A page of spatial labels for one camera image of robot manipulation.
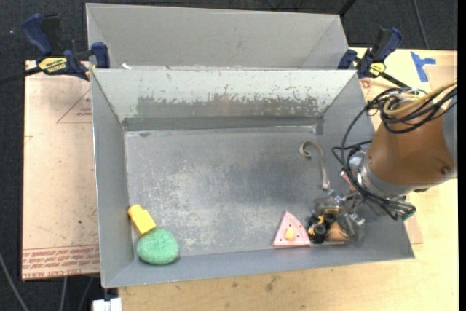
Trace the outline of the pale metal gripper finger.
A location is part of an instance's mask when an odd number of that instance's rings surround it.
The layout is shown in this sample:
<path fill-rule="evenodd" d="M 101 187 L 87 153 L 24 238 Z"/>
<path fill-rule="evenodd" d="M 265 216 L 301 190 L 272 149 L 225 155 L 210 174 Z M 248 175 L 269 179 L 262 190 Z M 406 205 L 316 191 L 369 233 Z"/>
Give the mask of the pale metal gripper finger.
<path fill-rule="evenodd" d="M 351 241 L 356 242 L 365 236 L 366 220 L 356 213 L 346 213 L 344 224 Z"/>
<path fill-rule="evenodd" d="M 337 194 L 326 194 L 314 201 L 314 210 L 339 210 L 341 197 Z"/>

